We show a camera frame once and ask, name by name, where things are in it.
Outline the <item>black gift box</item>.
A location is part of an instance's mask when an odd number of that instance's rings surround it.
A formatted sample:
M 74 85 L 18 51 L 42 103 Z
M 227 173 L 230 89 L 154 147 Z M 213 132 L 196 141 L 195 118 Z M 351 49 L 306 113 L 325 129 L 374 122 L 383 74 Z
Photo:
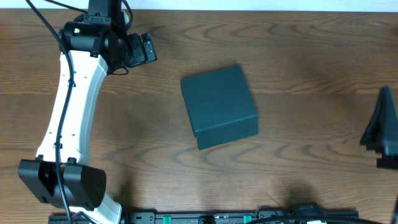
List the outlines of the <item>black gift box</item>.
M 259 115 L 239 65 L 180 80 L 199 150 L 255 136 Z

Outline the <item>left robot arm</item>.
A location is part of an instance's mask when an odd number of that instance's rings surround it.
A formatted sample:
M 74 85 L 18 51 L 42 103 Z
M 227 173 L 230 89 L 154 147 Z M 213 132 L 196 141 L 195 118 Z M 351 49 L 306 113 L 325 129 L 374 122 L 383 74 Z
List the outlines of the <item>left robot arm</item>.
M 157 56 L 148 33 L 130 33 L 133 13 L 123 0 L 90 1 L 53 33 L 60 80 L 44 139 L 18 175 L 41 203 L 65 210 L 67 223 L 128 223 L 106 193 L 106 173 L 90 166 L 90 134 L 99 90 L 108 75 L 126 75 Z

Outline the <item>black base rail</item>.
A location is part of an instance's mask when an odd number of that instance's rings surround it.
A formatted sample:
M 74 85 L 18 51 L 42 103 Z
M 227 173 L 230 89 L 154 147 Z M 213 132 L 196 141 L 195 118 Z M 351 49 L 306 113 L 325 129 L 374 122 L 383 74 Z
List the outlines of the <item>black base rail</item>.
M 359 218 L 358 211 L 354 210 L 324 210 L 322 215 L 329 217 Z M 119 223 L 130 224 L 222 224 L 222 223 L 249 223 L 262 218 L 292 216 L 293 212 L 282 210 L 261 210 L 260 212 L 238 213 L 153 213 L 137 212 L 128 217 L 123 215 Z M 49 224 L 69 223 L 66 216 L 51 215 Z

